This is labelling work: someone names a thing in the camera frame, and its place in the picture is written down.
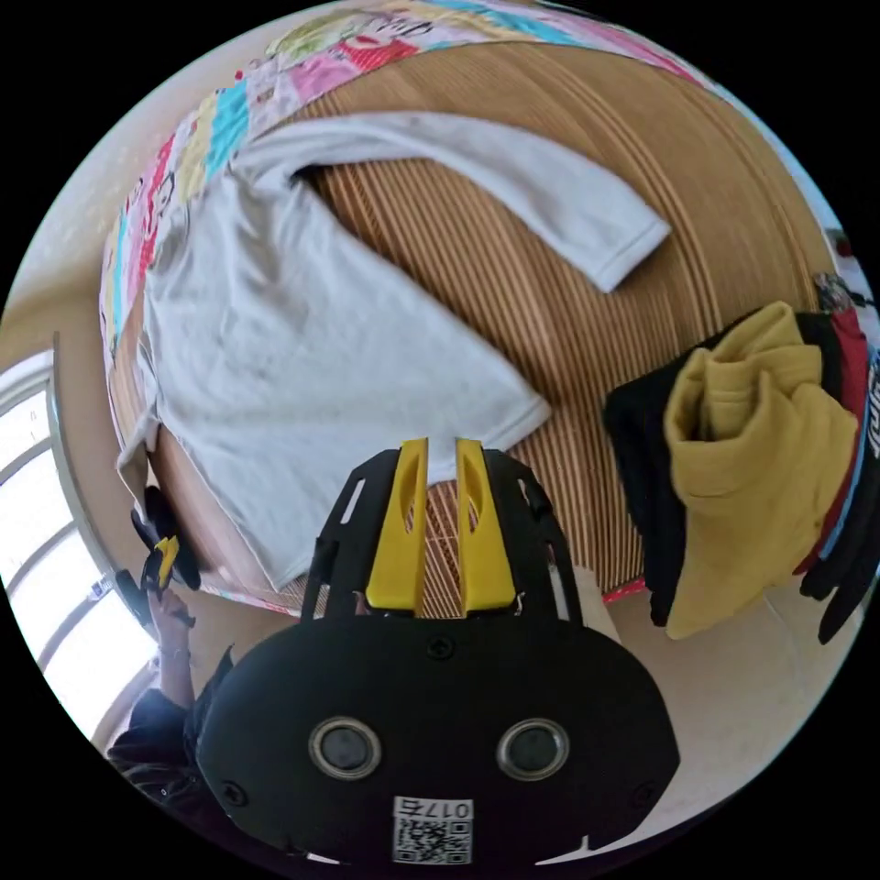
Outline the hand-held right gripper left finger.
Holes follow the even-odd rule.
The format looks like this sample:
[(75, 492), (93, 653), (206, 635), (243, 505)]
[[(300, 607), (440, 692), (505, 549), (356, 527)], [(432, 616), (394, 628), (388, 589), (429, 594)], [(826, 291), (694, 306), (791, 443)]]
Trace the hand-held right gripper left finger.
[(401, 445), (365, 592), (373, 611), (423, 607), (427, 466), (427, 438)]

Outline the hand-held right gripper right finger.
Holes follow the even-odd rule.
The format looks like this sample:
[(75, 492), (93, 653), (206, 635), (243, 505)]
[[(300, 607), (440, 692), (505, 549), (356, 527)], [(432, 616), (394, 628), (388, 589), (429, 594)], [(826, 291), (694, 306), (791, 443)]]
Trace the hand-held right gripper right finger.
[(516, 589), (479, 442), (456, 440), (456, 484), (462, 611), (506, 611), (516, 601)]

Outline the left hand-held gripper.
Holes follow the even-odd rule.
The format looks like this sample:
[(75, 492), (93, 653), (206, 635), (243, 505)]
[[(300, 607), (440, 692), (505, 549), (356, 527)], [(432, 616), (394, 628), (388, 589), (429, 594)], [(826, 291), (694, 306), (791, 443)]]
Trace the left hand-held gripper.
[(168, 500), (156, 486), (145, 490), (143, 512), (132, 509), (131, 521), (148, 549), (140, 576), (143, 591), (164, 591), (174, 580), (197, 591), (202, 586), (196, 553), (183, 534)]

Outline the person's left hand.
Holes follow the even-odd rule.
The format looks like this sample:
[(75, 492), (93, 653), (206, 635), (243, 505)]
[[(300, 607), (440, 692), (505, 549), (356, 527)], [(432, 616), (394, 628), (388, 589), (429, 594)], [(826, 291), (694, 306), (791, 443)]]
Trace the person's left hand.
[(168, 656), (188, 654), (194, 624), (186, 604), (171, 588), (149, 591), (147, 599), (161, 652)]

